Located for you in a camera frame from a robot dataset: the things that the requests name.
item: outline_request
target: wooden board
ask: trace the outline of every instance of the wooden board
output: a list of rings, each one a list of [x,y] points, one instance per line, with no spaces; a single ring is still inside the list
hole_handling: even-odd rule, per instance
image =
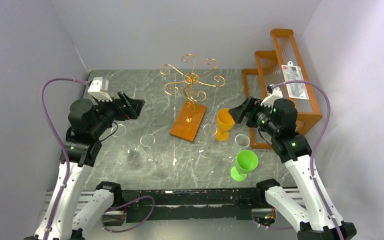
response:
[[[173,127],[171,128],[170,135],[193,142],[197,135],[198,129],[200,128],[201,122],[204,118],[204,114],[207,107],[201,104],[195,103],[195,110],[190,113],[191,122],[187,122],[188,113],[192,110],[192,104],[185,101],[177,115],[176,121],[174,121]]]

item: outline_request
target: green cup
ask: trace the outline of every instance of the green cup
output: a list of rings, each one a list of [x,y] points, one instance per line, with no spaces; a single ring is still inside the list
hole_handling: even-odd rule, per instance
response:
[[[242,182],[257,166],[257,155],[250,150],[242,150],[236,156],[234,167],[230,170],[230,176],[235,181]]]

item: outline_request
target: transparent glass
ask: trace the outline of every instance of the transparent glass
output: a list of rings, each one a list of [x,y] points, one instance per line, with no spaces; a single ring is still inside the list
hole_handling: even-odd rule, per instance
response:
[[[149,154],[147,161],[148,164],[156,168],[161,165],[163,162],[163,158],[160,154],[156,153],[156,144],[155,144],[155,137],[152,134],[145,134],[140,138],[140,145],[142,146],[143,150]]]
[[[113,126],[111,128],[111,134],[115,138],[120,138],[120,137],[126,136],[126,133],[127,133],[127,128],[126,128],[126,126],[124,126],[121,123],[119,123],[116,126]],[[138,149],[138,146],[136,146],[136,144],[134,144],[131,141],[126,141],[126,142],[123,142],[123,147],[121,148],[121,152],[124,155],[129,156],[131,154],[134,154],[137,149]]]
[[[217,126],[214,124],[205,124],[202,129],[202,146],[199,148],[199,155],[203,158],[209,158],[213,155],[213,143],[216,139]]]
[[[234,138],[234,143],[233,143],[233,157],[229,158],[229,162],[234,163],[236,160],[236,156],[238,153],[242,150],[247,150],[250,148],[250,137],[245,135],[245,134],[238,134]]]

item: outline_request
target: orange cup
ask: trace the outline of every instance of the orange cup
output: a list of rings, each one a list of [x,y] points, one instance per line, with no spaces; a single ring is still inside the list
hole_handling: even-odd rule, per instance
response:
[[[215,139],[219,141],[226,141],[229,139],[229,130],[235,125],[235,121],[228,111],[228,108],[223,108],[217,113],[218,128],[217,133],[215,134]]]

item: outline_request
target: gray marble table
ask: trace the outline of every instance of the gray marble table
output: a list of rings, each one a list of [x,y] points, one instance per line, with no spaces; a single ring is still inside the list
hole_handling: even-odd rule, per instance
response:
[[[213,83],[215,75],[225,77],[226,84],[223,87],[200,85],[194,88],[196,91],[206,92],[207,99],[201,104],[205,105],[207,110],[195,141],[191,143],[170,136],[170,129],[186,99],[181,92],[177,95],[166,94],[164,85],[181,80],[179,73],[172,70],[171,75],[163,76],[156,69],[93,70],[89,80],[94,77],[107,78],[108,93],[111,96],[116,97],[117,92],[125,92],[130,98],[145,100],[146,104],[137,120],[123,122],[127,128],[124,136],[112,136],[102,143],[102,149],[84,190],[94,190],[101,181],[120,183],[124,190],[255,187],[259,181],[271,178],[276,179],[283,187],[296,186],[292,176],[272,150],[252,149],[259,158],[258,167],[243,182],[236,182],[230,177],[230,169],[233,166],[230,160],[235,158],[232,150],[234,137],[237,134],[249,136],[250,133],[245,121],[230,131],[227,141],[214,143],[212,157],[200,156],[203,126],[208,123],[216,124],[217,112],[220,109],[236,107],[245,100],[240,69],[216,69],[200,80]],[[261,98],[257,76],[250,77],[248,82],[250,94]],[[178,85],[182,90],[184,83]],[[92,99],[87,93],[87,88],[84,98]],[[107,130],[102,136],[110,133],[111,130]],[[140,147],[140,138],[144,134],[153,134],[156,139],[158,153],[163,158],[159,167],[153,168],[147,163],[149,154]],[[127,142],[134,142],[138,146],[136,153],[131,156],[121,152],[122,146]]]

